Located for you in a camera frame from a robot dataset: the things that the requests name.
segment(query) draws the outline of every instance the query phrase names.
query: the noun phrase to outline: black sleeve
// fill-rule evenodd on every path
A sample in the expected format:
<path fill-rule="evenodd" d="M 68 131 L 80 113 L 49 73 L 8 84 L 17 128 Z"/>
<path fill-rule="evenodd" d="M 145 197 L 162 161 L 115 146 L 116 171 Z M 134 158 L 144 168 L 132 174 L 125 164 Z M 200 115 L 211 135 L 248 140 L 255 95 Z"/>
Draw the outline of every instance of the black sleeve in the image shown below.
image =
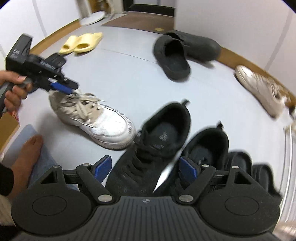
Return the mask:
<path fill-rule="evenodd" d="M 0 225 L 0 241 L 9 241 L 13 239 L 19 230 L 16 226 L 1 226 Z"/>
<path fill-rule="evenodd" d="M 0 164 L 0 194 L 7 196 L 13 188 L 14 176 L 10 168 Z"/>

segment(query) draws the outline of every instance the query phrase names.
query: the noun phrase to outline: white wall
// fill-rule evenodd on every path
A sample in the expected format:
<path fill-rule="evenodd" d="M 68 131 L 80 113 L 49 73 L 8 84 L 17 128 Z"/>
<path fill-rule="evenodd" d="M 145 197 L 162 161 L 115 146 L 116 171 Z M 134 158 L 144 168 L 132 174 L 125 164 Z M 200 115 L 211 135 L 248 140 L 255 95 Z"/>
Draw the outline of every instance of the white wall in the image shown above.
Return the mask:
<path fill-rule="evenodd" d="M 166 7 L 175 7 L 176 0 L 134 0 L 135 4 L 152 4 Z"/>
<path fill-rule="evenodd" d="M 34 2 L 47 35 L 80 17 L 76 0 L 33 0 Z"/>
<path fill-rule="evenodd" d="M 114 12 L 122 13 L 123 12 L 123 3 L 122 0 L 113 0 Z"/>
<path fill-rule="evenodd" d="M 6 55 L 22 33 L 34 37 L 32 46 L 45 37 L 32 0 L 10 0 L 0 9 L 0 45 Z"/>
<path fill-rule="evenodd" d="M 0 70 L 3 70 L 3 69 L 5 69 L 4 57 L 0 53 Z"/>
<path fill-rule="evenodd" d="M 160 0 L 160 5 L 166 7 L 175 7 L 176 0 Z"/>
<path fill-rule="evenodd" d="M 279 79 L 294 95 L 296 95 L 296 14 L 293 13 L 285 39 L 267 71 Z"/>
<path fill-rule="evenodd" d="M 157 5 L 157 0 L 134 0 L 134 4 L 152 4 L 152 5 Z"/>
<path fill-rule="evenodd" d="M 78 18 L 76 0 L 10 0 L 0 9 L 0 45 L 4 55 L 22 33 L 33 37 L 33 47 Z"/>
<path fill-rule="evenodd" d="M 265 68 L 288 12 L 282 0 L 177 0 L 175 28 L 212 38 Z"/>

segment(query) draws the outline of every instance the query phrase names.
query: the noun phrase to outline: ridged surface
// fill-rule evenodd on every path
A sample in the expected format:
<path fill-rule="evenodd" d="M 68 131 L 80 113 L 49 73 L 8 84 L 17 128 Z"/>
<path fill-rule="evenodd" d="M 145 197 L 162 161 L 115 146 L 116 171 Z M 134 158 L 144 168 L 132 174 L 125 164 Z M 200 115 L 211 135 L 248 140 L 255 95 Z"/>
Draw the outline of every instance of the ridged surface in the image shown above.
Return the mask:
<path fill-rule="evenodd" d="M 22 233 L 14 240 L 60 241 L 276 241 L 271 234 L 237 238 L 221 234 L 204 224 L 190 206 L 181 206 L 170 197 L 122 197 L 111 206 L 99 207 L 91 220 L 76 231 L 59 237 L 36 237 Z"/>

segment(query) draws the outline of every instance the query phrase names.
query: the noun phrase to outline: hand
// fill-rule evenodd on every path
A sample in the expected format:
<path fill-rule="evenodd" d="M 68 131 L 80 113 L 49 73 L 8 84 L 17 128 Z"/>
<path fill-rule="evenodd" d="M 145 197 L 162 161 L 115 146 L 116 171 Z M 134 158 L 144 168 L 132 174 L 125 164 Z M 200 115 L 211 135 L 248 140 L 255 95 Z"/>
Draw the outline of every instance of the hand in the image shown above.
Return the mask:
<path fill-rule="evenodd" d="M 0 71 L 0 86 L 3 85 L 4 82 L 11 82 L 14 84 L 21 84 L 24 82 L 26 76 L 20 76 L 17 73 L 12 71 Z M 7 91 L 5 93 L 4 104 L 9 111 L 17 110 L 21 104 L 21 99 L 27 98 L 27 91 L 32 90 L 32 84 L 28 84 L 25 89 L 22 89 L 18 86 L 14 86 L 12 91 Z"/>
<path fill-rule="evenodd" d="M 8 198 L 12 200 L 20 192 L 26 190 L 34 164 L 40 156 L 43 139 L 40 135 L 31 137 L 22 147 L 20 154 L 12 165 L 14 175 L 13 188 Z"/>

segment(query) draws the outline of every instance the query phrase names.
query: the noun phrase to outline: door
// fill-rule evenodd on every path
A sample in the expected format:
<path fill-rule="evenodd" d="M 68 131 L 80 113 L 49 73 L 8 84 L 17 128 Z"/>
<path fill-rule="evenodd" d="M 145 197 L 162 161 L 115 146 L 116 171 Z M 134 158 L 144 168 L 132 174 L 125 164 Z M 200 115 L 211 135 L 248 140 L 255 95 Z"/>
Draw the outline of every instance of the door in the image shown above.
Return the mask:
<path fill-rule="evenodd" d="M 124 11 L 174 16 L 176 0 L 123 0 Z"/>

